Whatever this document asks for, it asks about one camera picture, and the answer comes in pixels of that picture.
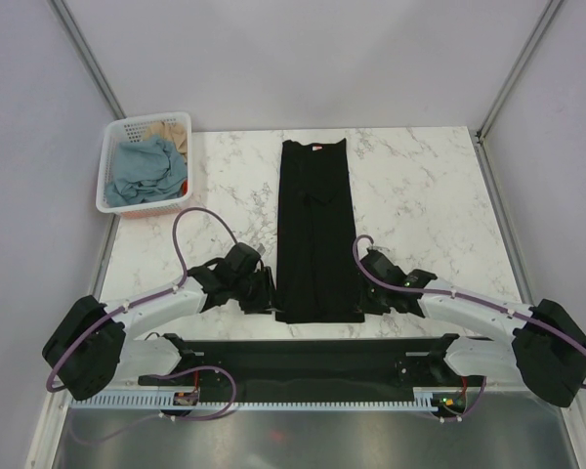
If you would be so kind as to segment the black t shirt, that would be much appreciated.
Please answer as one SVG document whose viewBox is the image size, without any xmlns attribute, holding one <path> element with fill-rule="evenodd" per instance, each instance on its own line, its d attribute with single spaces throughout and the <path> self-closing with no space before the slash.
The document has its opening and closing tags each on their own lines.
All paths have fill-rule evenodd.
<svg viewBox="0 0 586 469">
<path fill-rule="evenodd" d="M 282 143 L 276 242 L 276 319 L 362 323 L 352 253 L 356 224 L 345 139 Z"/>
</svg>

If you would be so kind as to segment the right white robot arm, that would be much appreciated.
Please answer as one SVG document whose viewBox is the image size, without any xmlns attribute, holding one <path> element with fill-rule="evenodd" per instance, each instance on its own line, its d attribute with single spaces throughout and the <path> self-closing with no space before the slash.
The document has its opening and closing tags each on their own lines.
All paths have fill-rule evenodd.
<svg viewBox="0 0 586 469">
<path fill-rule="evenodd" d="M 557 407 L 570 406 L 586 388 L 586 334 L 559 303 L 496 300 L 427 271 L 405 273 L 374 248 L 354 259 L 365 284 L 361 307 L 366 313 L 396 311 L 474 332 L 442 340 L 439 353 L 427 362 L 435 382 L 482 376 L 523 383 Z"/>
</svg>

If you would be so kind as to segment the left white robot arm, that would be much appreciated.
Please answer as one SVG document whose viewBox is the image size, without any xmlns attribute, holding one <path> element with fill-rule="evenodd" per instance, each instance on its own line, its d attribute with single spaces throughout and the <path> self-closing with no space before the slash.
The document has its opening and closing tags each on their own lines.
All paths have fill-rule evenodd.
<svg viewBox="0 0 586 469">
<path fill-rule="evenodd" d="M 42 349 L 51 368 L 50 392 L 68 391 L 86 401 L 111 383 L 163 376 L 187 383 L 194 360 L 169 335 L 146 341 L 144 334 L 174 320 L 196 316 L 228 301 L 245 314 L 275 309 L 272 269 L 249 245 L 236 243 L 225 257 L 185 270 L 176 281 L 133 298 L 105 304 L 79 298 Z"/>
</svg>

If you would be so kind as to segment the blue t shirt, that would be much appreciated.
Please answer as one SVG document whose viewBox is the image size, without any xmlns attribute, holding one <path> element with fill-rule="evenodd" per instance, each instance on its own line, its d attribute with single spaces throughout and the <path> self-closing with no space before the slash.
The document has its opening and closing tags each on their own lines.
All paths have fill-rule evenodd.
<svg viewBox="0 0 586 469">
<path fill-rule="evenodd" d="M 184 158 L 172 142 L 159 136 L 119 143 L 110 169 L 105 198 L 111 207 L 177 198 L 183 181 L 188 179 Z"/>
</svg>

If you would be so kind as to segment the white plastic basket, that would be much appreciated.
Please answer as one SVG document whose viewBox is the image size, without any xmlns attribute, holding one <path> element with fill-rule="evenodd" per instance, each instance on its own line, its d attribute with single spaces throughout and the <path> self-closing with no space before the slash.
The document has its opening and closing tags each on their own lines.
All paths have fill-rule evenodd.
<svg viewBox="0 0 586 469">
<path fill-rule="evenodd" d="M 96 206 L 143 218 L 180 211 L 192 191 L 191 120 L 183 111 L 116 120 L 105 128 Z"/>
</svg>

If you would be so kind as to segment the beige t shirt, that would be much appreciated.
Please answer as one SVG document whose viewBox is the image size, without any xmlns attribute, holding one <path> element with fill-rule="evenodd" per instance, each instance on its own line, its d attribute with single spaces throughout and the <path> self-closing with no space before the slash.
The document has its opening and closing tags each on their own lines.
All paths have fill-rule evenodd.
<svg viewBox="0 0 586 469">
<path fill-rule="evenodd" d="M 188 160 L 188 131 L 181 123 L 154 122 L 146 129 L 142 140 L 147 141 L 153 136 L 172 142 L 184 160 Z"/>
</svg>

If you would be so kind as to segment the left aluminium frame post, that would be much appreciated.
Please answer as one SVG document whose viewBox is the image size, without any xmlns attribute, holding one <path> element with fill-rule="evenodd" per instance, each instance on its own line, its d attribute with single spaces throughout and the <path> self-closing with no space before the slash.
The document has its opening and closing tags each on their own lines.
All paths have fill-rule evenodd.
<svg viewBox="0 0 586 469">
<path fill-rule="evenodd" d="M 55 14 L 69 42 L 79 56 L 80 61 L 93 80 L 111 114 L 115 119 L 125 118 L 126 113 L 112 90 L 99 61 L 95 57 L 67 2 L 64 0 L 49 0 L 48 5 Z"/>
</svg>

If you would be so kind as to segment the aluminium frame post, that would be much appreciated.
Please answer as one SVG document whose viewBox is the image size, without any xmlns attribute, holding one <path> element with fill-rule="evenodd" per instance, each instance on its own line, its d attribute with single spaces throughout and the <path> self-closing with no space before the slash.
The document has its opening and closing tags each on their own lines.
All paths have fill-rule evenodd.
<svg viewBox="0 0 586 469">
<path fill-rule="evenodd" d="M 67 2 L 64 0 L 49 0 L 48 5 L 55 14 L 69 42 L 79 56 L 80 61 L 93 80 L 111 114 L 115 119 L 125 118 L 126 113 L 112 90 L 99 61 L 95 57 Z"/>
<path fill-rule="evenodd" d="M 483 145 L 484 139 L 491 131 L 502 108 L 510 98 L 564 5 L 565 0 L 549 0 L 546 2 L 545 8 L 523 43 L 517 58 L 504 78 L 501 88 L 485 114 L 482 124 L 473 132 L 473 137 L 477 145 Z"/>
</svg>

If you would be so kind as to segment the right aluminium frame post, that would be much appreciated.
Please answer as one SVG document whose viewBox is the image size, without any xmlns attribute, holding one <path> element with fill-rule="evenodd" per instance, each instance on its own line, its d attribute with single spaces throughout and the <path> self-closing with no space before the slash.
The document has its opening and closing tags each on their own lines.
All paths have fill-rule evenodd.
<svg viewBox="0 0 586 469">
<path fill-rule="evenodd" d="M 504 78 L 501 88 L 485 114 L 482 124 L 473 132 L 473 137 L 477 145 L 483 145 L 484 139 L 491 131 L 502 108 L 510 98 L 564 5 L 565 0 L 549 0 L 546 2 L 545 8 L 523 43 L 517 58 Z"/>
</svg>

